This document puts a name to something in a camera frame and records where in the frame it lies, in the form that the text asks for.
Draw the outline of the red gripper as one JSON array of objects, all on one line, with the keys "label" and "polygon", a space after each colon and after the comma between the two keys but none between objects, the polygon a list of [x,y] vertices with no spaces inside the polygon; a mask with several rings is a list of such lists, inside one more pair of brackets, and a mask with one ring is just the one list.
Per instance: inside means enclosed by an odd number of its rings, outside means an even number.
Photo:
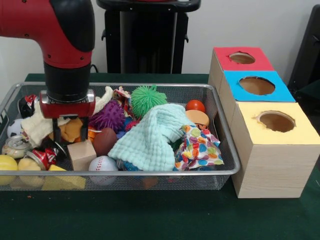
[{"label": "red gripper", "polygon": [[88,139],[89,117],[94,114],[96,106],[95,93],[92,89],[87,91],[85,98],[78,101],[57,101],[49,97],[46,90],[39,94],[39,105],[42,115],[46,119],[52,119],[53,140],[61,143],[61,129],[58,125],[60,117],[79,117],[82,122],[80,129],[80,141]]}]

